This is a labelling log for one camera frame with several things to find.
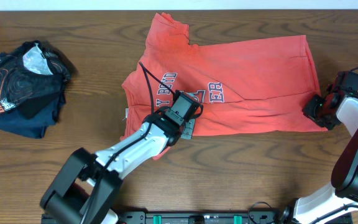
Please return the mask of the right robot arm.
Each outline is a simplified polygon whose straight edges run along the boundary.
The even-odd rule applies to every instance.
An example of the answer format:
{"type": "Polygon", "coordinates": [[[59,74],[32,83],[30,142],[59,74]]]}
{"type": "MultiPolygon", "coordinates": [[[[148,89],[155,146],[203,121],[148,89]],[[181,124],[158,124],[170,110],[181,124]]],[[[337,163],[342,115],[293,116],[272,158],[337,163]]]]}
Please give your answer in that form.
{"type": "Polygon", "coordinates": [[[324,97],[315,95],[303,114],[328,130],[343,124],[351,139],[334,165],[331,181],[286,207],[277,223],[352,223],[358,211],[358,73],[339,72],[324,97]]]}

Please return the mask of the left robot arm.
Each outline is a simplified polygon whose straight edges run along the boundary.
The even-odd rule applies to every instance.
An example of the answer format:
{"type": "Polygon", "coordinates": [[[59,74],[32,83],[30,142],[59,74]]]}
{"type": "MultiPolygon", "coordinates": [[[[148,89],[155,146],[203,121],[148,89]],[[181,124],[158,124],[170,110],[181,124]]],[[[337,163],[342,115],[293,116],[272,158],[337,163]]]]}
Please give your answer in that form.
{"type": "Polygon", "coordinates": [[[202,112],[203,105],[193,96],[176,91],[172,106],[148,115],[123,141],[94,154],[77,149],[42,196],[40,207],[57,223],[117,223],[111,207],[124,178],[176,144],[185,124],[202,112]]]}

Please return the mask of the red printed t-shirt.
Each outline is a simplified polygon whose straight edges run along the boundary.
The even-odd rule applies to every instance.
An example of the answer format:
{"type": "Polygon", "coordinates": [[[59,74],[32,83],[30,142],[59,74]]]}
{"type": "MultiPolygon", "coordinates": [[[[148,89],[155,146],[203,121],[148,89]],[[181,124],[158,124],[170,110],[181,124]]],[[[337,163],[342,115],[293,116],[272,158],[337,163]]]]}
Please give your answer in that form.
{"type": "Polygon", "coordinates": [[[140,62],[122,87],[126,136],[152,110],[170,106],[175,90],[203,105],[195,136],[321,131],[302,112],[320,94],[305,35],[196,45],[187,24],[156,14],[140,62]]]}

